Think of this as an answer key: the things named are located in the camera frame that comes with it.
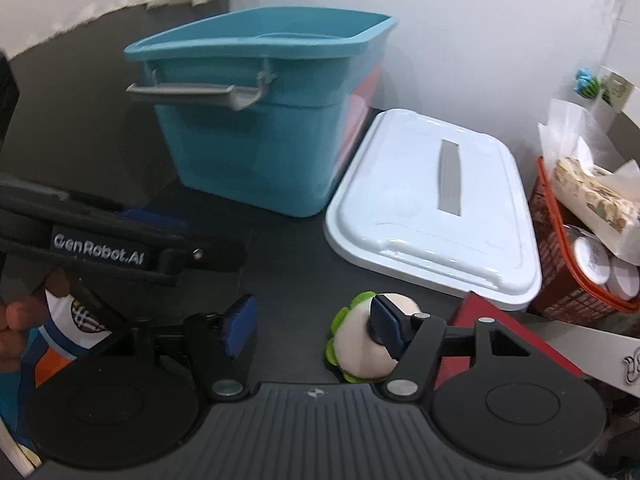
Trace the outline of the person's hand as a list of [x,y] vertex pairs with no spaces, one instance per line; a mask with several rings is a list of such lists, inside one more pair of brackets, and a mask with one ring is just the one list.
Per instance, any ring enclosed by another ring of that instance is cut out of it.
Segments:
[[70,293],[70,281],[65,272],[56,269],[30,296],[10,304],[1,304],[1,373],[14,373],[21,367],[29,332],[43,326],[49,318],[46,292],[56,298]]

